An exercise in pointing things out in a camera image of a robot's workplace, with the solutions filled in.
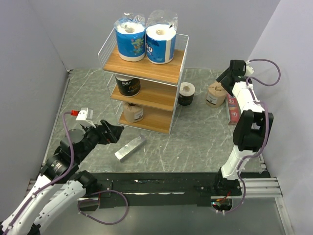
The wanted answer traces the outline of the blue paper towel roll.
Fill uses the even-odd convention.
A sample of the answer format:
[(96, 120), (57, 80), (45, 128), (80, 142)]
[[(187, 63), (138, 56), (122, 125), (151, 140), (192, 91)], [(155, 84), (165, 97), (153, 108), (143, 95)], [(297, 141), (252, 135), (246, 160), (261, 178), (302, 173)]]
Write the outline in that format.
[(171, 10), (153, 11), (146, 23), (146, 56), (154, 64), (173, 60), (178, 15)]
[(145, 56), (145, 17), (143, 14), (124, 13), (114, 23), (118, 54), (121, 59), (137, 62)]

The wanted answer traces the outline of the brown paper roll front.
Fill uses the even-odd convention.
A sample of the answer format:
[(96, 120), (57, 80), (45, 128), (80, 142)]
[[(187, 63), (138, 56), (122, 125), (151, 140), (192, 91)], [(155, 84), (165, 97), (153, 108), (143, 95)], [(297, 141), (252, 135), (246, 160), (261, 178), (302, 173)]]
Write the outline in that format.
[(123, 102), (123, 114), (128, 123), (135, 123), (144, 118), (143, 107), (128, 102)]

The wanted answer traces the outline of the brown paper roll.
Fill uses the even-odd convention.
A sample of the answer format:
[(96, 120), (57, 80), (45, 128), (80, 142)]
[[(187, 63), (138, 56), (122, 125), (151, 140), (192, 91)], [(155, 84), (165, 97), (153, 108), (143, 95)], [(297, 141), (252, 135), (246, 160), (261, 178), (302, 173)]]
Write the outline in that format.
[(217, 108), (224, 102), (226, 94), (227, 91), (222, 87), (221, 83), (214, 82), (208, 88), (205, 98), (206, 104), (210, 107)]
[(144, 118), (143, 107), (128, 102), (123, 102), (123, 114), (128, 123), (135, 123)]

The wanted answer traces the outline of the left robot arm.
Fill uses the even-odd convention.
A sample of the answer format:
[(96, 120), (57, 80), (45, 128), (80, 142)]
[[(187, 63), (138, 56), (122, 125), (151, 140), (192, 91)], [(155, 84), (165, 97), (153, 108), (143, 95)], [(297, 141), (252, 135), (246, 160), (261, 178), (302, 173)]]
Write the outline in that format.
[(99, 144), (117, 143), (123, 126), (111, 125), (101, 120), (99, 125), (68, 130), (65, 137), (42, 167), (40, 174), (28, 195), (16, 210), (0, 224), (2, 235), (26, 235), (35, 218), (60, 189), (78, 170), (80, 163)]

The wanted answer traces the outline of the red toothpaste box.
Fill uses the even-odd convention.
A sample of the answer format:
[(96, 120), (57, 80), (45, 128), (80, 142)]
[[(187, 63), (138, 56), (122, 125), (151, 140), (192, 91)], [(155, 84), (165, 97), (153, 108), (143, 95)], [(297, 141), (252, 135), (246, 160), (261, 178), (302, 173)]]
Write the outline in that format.
[(237, 125), (241, 116), (241, 110), (237, 99), (230, 94), (227, 94), (225, 97), (225, 104), (228, 125)]

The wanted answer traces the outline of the silver toothpaste box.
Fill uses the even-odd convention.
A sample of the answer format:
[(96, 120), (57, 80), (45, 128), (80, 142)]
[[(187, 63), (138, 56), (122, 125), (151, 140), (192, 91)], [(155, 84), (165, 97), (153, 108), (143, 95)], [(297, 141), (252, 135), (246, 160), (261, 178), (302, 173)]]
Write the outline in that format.
[(146, 142), (146, 138), (143, 135), (139, 135), (138, 137), (131, 140), (129, 143), (124, 145), (121, 149), (115, 152), (115, 156), (117, 159), (122, 162), (126, 160), (126, 158), (135, 152), (138, 148), (140, 148)]

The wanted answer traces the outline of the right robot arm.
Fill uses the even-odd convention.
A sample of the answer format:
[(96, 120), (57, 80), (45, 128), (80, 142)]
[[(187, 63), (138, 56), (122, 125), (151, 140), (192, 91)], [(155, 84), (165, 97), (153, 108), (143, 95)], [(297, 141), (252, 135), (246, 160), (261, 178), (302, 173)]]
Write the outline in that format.
[(216, 79), (239, 105), (241, 115), (233, 132), (234, 147), (219, 169), (214, 191), (219, 195), (240, 188), (240, 176), (251, 158), (264, 150), (273, 123), (273, 114), (257, 99), (252, 84), (254, 69), (244, 60), (231, 60), (229, 67)]

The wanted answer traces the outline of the black paper towel roll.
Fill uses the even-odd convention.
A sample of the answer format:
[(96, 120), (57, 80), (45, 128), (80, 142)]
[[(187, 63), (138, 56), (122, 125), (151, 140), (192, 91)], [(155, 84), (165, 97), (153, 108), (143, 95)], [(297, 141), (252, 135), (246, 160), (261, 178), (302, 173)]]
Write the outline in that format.
[(182, 82), (179, 89), (178, 104), (191, 105), (195, 94), (195, 86), (189, 82)]
[(140, 92), (140, 79), (120, 74), (115, 74), (114, 76), (119, 92), (123, 96), (131, 97), (137, 95)]

